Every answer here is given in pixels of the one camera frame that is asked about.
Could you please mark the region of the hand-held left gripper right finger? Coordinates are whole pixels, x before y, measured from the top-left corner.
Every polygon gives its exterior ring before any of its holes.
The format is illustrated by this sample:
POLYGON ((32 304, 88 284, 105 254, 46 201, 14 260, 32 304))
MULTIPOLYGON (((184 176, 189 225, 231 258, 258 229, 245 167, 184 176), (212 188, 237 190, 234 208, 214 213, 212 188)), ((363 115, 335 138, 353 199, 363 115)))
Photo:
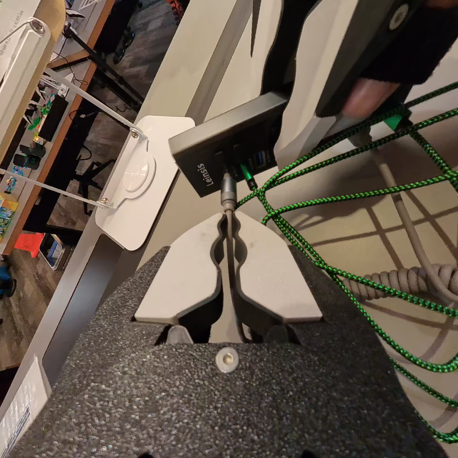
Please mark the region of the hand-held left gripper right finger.
POLYGON ((318 322, 323 314, 287 243, 236 211, 234 256, 236 314, 246 325, 318 322))

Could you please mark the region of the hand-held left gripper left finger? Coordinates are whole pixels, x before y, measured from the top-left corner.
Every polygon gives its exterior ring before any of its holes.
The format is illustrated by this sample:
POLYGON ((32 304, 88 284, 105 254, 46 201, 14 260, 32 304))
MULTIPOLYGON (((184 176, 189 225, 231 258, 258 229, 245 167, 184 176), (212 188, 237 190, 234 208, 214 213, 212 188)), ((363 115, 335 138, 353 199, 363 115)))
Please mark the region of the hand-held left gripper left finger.
POLYGON ((169 248, 134 318, 178 323, 216 299, 222 289, 225 215, 217 213, 183 233, 169 248))

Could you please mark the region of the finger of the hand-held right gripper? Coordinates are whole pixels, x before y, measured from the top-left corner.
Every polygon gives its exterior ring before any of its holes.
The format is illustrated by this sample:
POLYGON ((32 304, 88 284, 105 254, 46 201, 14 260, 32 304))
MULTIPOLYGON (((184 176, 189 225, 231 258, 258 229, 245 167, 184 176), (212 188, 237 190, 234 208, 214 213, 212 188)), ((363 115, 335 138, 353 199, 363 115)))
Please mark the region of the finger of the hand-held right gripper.
POLYGON ((278 167, 314 148, 335 122, 334 116, 319 118, 316 110, 357 5, 357 0, 324 0, 306 17, 296 53, 293 90, 274 147, 278 167))
POLYGON ((252 94, 283 90, 295 78, 295 59, 307 16, 315 1, 253 1, 252 94))

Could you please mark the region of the black box-shaped USB hub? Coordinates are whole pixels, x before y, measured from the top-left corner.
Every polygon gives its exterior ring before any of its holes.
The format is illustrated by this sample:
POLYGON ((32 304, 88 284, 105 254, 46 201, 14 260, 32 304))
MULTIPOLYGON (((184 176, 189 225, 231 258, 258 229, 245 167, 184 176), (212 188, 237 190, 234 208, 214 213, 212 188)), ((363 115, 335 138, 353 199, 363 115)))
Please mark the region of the black box-shaped USB hub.
POLYGON ((288 103, 269 92, 169 139, 171 155, 199 197, 220 190, 229 172, 236 182, 277 166, 273 148, 288 103))

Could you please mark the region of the person's right hand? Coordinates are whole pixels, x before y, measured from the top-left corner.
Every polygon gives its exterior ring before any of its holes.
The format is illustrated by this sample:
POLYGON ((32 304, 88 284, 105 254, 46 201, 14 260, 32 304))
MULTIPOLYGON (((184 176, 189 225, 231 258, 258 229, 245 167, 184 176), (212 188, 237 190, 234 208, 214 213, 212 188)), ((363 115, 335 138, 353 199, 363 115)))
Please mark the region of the person's right hand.
POLYGON ((346 118, 366 119, 400 86, 400 83, 359 78, 353 86, 341 113, 346 118))

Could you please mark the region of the grey storage bin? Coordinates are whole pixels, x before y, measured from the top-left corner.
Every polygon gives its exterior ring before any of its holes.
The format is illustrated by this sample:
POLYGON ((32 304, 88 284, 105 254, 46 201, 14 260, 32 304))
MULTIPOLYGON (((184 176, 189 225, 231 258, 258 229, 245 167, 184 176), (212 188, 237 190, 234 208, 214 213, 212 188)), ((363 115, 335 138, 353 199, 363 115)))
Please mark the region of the grey storage bin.
POLYGON ((71 259, 75 246, 66 243, 55 234, 45 233, 39 245, 39 255, 53 271, 64 271, 71 259))

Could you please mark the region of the red plastic stool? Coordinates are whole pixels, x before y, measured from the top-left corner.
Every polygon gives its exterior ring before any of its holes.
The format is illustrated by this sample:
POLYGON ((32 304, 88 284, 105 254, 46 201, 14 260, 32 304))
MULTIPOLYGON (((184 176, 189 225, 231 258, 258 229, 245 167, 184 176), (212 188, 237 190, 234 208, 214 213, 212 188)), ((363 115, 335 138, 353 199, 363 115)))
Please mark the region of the red plastic stool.
POLYGON ((30 253, 31 258, 36 258, 43 238, 44 233, 20 234, 14 244, 14 248, 27 251, 30 253))

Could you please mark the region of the colourful toy box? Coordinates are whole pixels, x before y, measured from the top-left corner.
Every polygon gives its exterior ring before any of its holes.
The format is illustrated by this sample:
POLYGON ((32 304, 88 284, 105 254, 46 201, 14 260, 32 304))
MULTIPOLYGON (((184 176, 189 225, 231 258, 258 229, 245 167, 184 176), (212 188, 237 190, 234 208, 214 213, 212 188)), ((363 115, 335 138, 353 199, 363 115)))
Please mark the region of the colourful toy box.
POLYGON ((8 230, 19 203, 10 194, 0 193, 0 240, 8 230))

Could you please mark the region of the black green device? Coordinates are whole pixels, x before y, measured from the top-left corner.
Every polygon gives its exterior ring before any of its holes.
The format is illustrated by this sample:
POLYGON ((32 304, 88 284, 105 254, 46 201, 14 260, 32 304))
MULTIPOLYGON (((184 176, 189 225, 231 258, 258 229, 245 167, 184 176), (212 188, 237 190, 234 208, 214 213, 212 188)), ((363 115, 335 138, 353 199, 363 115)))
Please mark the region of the black green device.
POLYGON ((40 167, 41 159, 46 154, 45 146, 34 141, 28 146, 19 145, 19 151, 13 157, 13 164, 31 170, 37 170, 40 167))

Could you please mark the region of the printed paper sheet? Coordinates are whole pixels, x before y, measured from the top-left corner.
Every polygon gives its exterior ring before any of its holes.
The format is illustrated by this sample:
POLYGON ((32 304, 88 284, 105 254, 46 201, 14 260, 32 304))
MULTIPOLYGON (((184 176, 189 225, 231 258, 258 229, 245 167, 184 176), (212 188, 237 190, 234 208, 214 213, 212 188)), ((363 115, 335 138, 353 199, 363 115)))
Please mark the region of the printed paper sheet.
POLYGON ((49 398, 38 357, 25 375, 0 423, 0 456, 8 457, 49 398))

